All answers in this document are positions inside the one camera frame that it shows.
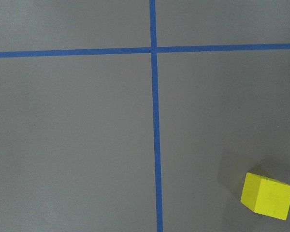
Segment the yellow wooden cube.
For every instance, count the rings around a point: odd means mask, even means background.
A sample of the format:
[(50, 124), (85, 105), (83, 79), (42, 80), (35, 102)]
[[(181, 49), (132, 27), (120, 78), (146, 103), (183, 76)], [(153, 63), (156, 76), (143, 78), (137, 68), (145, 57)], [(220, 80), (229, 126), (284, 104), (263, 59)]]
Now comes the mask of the yellow wooden cube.
[(240, 202), (254, 213), (286, 220), (290, 209), (290, 185), (247, 173)]

